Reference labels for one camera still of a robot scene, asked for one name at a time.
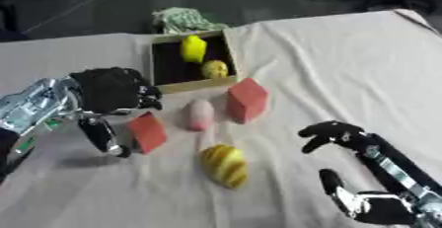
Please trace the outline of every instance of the robotic hand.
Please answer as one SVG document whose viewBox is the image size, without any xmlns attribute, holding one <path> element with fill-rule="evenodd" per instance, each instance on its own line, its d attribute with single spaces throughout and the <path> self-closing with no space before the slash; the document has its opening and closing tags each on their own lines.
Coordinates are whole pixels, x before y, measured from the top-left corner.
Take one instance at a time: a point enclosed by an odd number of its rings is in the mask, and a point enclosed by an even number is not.
<svg viewBox="0 0 442 228">
<path fill-rule="evenodd" d="M 41 79 L 20 94 L 0 99 L 0 179 L 13 172 L 34 149 L 36 137 L 62 121 L 78 120 L 102 152 L 128 157 L 115 141 L 105 115 L 162 108 L 161 92 L 133 69 L 106 68 Z"/>
<path fill-rule="evenodd" d="M 320 170 L 326 194 L 350 218 L 370 224 L 442 227 L 442 188 L 379 135 L 338 121 L 308 126 L 299 135 L 313 137 L 304 153 L 328 143 L 350 149 L 389 191 L 352 193 L 335 171 Z"/>
</svg>

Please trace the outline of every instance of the red foam block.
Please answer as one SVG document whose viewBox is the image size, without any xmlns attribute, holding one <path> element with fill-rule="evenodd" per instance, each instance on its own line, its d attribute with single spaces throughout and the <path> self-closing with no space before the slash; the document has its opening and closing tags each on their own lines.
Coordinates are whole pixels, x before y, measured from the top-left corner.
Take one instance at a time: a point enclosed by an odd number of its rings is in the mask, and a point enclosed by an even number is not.
<svg viewBox="0 0 442 228">
<path fill-rule="evenodd" d="M 268 92 L 254 79 L 247 78 L 228 91 L 227 111 L 237 122 L 246 123 L 264 109 Z"/>
<path fill-rule="evenodd" d="M 151 113 L 136 118 L 128 126 L 144 154 L 166 142 L 163 125 Z"/>
</svg>

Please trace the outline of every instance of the fabric sheet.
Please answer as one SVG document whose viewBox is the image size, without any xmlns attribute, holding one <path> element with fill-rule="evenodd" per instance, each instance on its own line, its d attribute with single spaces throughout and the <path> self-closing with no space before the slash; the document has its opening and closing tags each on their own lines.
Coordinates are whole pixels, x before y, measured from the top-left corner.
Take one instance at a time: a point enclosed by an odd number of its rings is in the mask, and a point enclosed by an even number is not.
<svg viewBox="0 0 442 228">
<path fill-rule="evenodd" d="M 338 119 L 376 132 L 442 182 L 442 39 L 417 14 L 395 12 L 271 21 L 227 30 L 242 77 L 269 93 L 248 124 L 225 114 L 227 87 L 167 95 L 154 115 L 167 142 L 148 155 L 103 157 L 75 123 L 38 140 L 37 150 L 0 187 L 0 227 L 373 227 L 341 214 L 318 171 L 338 171 L 353 190 L 382 188 L 347 151 L 301 153 L 306 125 Z M 43 76 L 81 68 L 142 71 L 150 36 L 109 35 L 0 44 L 0 94 Z M 210 100 L 216 124 L 186 131 L 183 108 Z M 118 138 L 124 123 L 113 117 Z M 250 179 L 239 190 L 209 181 L 197 152 L 217 142 L 244 151 Z"/>
</svg>

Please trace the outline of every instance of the yellow toy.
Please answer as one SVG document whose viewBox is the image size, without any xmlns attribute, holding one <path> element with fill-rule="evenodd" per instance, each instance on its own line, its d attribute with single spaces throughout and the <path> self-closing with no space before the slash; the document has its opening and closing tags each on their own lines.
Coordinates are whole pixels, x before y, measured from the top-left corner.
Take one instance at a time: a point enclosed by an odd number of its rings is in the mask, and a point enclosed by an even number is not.
<svg viewBox="0 0 442 228">
<path fill-rule="evenodd" d="M 183 39 L 182 58 L 185 62 L 201 64 L 204 59 L 207 42 L 196 35 L 190 35 Z"/>
<path fill-rule="evenodd" d="M 219 144 L 201 152 L 201 163 L 207 174 L 226 188 L 235 190 L 249 177 L 241 150 Z"/>
<path fill-rule="evenodd" d="M 223 78 L 229 74 L 229 68 L 221 60 L 209 60 L 202 65 L 201 73 L 207 79 Z"/>
</svg>

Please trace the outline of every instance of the yellow ball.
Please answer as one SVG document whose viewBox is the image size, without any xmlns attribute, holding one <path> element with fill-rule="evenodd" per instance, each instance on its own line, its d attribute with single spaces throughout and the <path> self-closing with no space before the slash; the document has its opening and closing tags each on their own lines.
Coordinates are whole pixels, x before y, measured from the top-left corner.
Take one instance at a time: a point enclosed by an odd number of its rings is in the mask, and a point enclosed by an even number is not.
<svg viewBox="0 0 442 228">
<path fill-rule="evenodd" d="M 242 151 L 233 146 L 219 144 L 205 149 L 201 163 L 210 178 L 229 189 L 237 189 L 249 177 Z"/>
<path fill-rule="evenodd" d="M 202 76 L 207 79 L 223 78 L 229 75 L 229 68 L 221 60 L 209 60 L 202 65 Z"/>
</svg>

